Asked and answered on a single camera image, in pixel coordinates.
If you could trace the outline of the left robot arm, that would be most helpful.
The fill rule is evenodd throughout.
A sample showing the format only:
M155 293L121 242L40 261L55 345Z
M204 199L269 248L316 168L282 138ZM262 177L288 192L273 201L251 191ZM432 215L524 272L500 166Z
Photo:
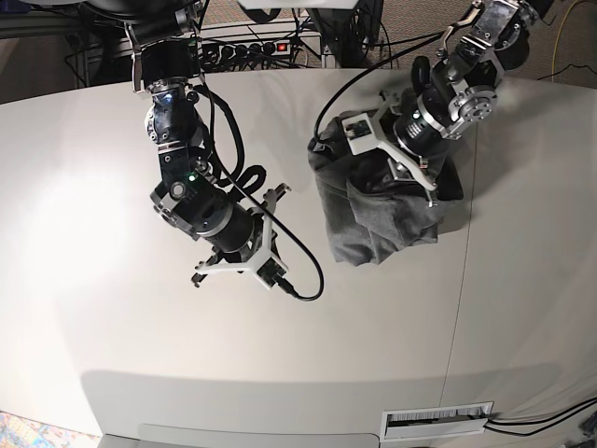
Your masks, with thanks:
M437 62L418 57L394 124L397 147L417 162L443 140L457 140L495 109L505 72L528 59L530 30L545 19L551 1L474 1L449 25Z

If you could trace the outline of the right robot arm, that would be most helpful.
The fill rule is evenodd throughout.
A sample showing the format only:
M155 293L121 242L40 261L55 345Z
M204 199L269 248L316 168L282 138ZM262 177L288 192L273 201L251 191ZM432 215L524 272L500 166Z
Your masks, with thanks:
M158 150L159 184L150 198L155 211L192 240L204 240L212 255L195 268L195 286L209 275L250 273L266 288L289 288L287 269L276 247L272 216L286 193L284 184L268 189L264 200L246 209L241 201L259 189L266 171L245 166L242 136L222 98L204 83L200 62L204 1L87 1L98 16L124 26L132 50L132 84L149 94L146 134ZM215 153L214 127L196 105L201 98L210 110L221 110L230 126L237 161L228 175Z

